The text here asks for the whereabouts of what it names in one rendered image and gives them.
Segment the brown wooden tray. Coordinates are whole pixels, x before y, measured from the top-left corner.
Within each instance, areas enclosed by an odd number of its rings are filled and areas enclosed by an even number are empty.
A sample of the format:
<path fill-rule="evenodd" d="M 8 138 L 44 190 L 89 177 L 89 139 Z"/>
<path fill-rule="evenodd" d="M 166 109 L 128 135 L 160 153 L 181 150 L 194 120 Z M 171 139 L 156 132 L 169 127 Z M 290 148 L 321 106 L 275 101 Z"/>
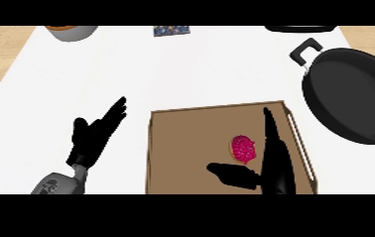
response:
<path fill-rule="evenodd" d="M 244 166 L 258 171 L 265 145 L 264 111 L 273 112 L 280 139 L 292 163 L 295 192 L 315 193 L 314 172 L 306 160 L 292 114 L 280 101 L 154 111 L 148 121 L 146 192 L 148 194 L 258 194 L 221 184 L 208 172 L 211 163 L 234 164 L 231 139 L 255 142 L 255 158 Z"/>

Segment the grey bowl with orange contents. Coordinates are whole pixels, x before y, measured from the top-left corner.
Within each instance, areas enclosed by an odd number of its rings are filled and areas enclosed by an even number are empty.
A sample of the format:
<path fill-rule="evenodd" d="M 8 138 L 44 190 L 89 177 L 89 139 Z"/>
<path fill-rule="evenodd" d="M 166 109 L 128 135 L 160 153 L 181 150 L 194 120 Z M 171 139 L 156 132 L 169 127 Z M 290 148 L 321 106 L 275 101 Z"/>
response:
<path fill-rule="evenodd" d="M 61 42 L 76 42 L 95 31 L 97 26 L 47 26 L 48 32 Z"/>

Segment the pink frosted cupcake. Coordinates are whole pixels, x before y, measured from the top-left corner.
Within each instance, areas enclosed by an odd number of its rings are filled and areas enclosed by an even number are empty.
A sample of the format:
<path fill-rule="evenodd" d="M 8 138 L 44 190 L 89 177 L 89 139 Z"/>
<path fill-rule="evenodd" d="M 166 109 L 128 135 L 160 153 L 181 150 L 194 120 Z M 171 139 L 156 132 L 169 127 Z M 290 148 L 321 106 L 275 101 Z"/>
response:
<path fill-rule="evenodd" d="M 230 152 L 234 160 L 243 165 L 256 157 L 255 142 L 244 135 L 231 139 Z"/>

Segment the dark blue patterned box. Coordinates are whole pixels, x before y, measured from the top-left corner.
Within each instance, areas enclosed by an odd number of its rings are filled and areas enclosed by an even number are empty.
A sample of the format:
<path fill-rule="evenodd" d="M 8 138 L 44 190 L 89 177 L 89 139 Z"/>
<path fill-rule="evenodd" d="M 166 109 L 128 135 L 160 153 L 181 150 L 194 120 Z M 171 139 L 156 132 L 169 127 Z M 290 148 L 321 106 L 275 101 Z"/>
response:
<path fill-rule="evenodd" d="M 175 36 L 190 33 L 190 28 L 187 26 L 154 26 L 153 27 L 153 36 Z"/>

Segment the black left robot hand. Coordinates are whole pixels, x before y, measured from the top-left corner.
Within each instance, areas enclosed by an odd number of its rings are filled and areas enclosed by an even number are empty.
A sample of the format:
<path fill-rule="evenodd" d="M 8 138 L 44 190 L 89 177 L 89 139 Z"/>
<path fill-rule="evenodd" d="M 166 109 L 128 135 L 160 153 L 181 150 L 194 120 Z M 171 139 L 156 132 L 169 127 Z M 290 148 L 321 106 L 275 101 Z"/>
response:
<path fill-rule="evenodd" d="M 103 117 L 91 123 L 84 118 L 73 122 L 73 147 L 66 160 L 72 167 L 81 165 L 86 169 L 94 165 L 109 137 L 125 117 L 125 97 L 120 97 L 109 107 Z"/>

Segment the black flat pan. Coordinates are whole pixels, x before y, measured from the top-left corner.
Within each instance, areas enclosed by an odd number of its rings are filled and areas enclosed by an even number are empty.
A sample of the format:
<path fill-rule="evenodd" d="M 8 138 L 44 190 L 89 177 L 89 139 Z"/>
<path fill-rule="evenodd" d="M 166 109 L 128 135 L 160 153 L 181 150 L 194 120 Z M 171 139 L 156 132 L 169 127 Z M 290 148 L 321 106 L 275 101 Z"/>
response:
<path fill-rule="evenodd" d="M 330 32 L 336 26 L 265 26 L 265 29 L 278 33 L 324 33 Z"/>

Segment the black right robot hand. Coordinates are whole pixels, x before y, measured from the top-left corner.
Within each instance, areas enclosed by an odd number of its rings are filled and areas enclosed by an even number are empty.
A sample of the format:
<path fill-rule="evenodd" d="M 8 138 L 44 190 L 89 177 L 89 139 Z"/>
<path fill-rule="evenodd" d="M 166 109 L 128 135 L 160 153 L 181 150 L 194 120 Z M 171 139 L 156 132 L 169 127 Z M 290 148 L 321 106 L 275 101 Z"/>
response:
<path fill-rule="evenodd" d="M 292 163 L 273 113 L 264 108 L 265 117 L 265 149 L 261 173 L 256 174 L 244 166 L 209 163 L 206 170 L 219 182 L 244 189 L 261 187 L 262 194 L 295 194 Z"/>

